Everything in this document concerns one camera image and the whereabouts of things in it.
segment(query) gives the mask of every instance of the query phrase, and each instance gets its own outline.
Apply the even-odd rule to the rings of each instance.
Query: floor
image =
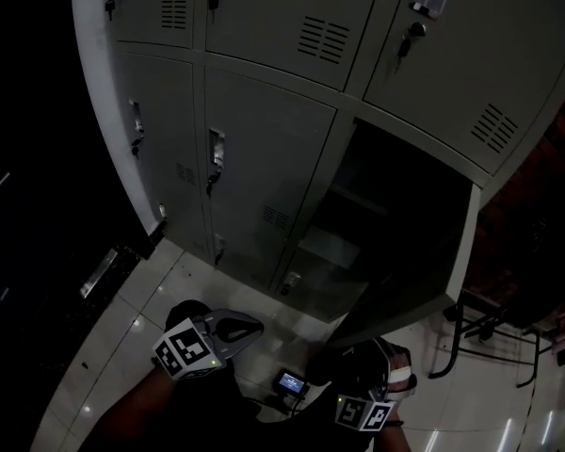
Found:
[[[58,386],[40,423],[32,452],[75,452],[99,417],[152,368],[152,346],[170,308],[199,299],[211,308],[249,313],[266,327],[264,335],[234,358],[245,396],[270,395],[282,367],[301,373],[306,357],[321,346],[337,322],[322,323],[215,271],[163,240],[141,262],[102,315]],[[565,366],[541,356],[534,384],[517,389],[531,367],[460,355],[442,379],[428,373],[447,363],[453,326],[433,315],[385,338],[410,349],[419,383],[400,407],[413,452],[520,452],[565,450]],[[533,346],[495,335],[485,345],[463,347],[508,358],[533,358]],[[307,402],[318,390],[313,389]],[[264,408],[260,419],[283,417]]]

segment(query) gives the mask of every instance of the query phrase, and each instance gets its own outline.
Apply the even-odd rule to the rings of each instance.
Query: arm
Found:
[[[142,437],[168,406],[175,382],[157,366],[101,417],[80,452],[101,450]]]
[[[397,406],[392,410],[388,420],[399,420]],[[379,437],[375,437],[375,452],[411,452],[402,427],[383,427]]]

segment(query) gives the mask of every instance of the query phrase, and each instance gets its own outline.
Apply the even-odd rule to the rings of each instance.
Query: small screen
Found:
[[[291,377],[288,373],[282,375],[281,381],[279,381],[279,383],[284,388],[288,388],[296,394],[301,392],[301,389],[303,388],[303,382],[299,379],[296,379],[295,377]]]

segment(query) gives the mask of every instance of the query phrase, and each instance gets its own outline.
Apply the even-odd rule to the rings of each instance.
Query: locker compartment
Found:
[[[219,0],[209,52],[342,89],[373,0]]]
[[[380,129],[358,122],[329,191],[277,293],[323,321],[460,235],[471,183]]]
[[[192,47],[195,0],[113,0],[117,40]]]
[[[144,136],[137,145],[137,164],[153,211],[159,218],[162,204],[168,218],[167,237],[206,259],[192,66],[134,54],[123,54],[122,60],[126,79],[121,105],[130,142]]]
[[[562,71],[565,0],[423,1],[400,1],[365,100],[494,174]]]
[[[219,175],[210,207],[222,271],[269,286],[333,116],[300,95],[205,68],[209,168]]]

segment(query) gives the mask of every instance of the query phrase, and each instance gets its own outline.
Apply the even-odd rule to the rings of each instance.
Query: locker door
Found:
[[[219,0],[209,52],[342,89],[373,0]]]
[[[205,69],[205,123],[223,137],[211,216],[218,266],[268,287],[312,178],[334,109],[258,81]]]
[[[194,0],[114,0],[117,40],[192,47]]]
[[[365,99],[495,173],[561,72],[565,0],[447,0],[437,20],[412,1],[400,2]],[[413,23],[426,35],[396,68]]]
[[[192,66],[184,62],[124,54],[125,91],[121,104],[130,140],[139,138],[138,168],[159,216],[168,217],[166,235],[178,246],[207,259],[201,188],[197,170]]]

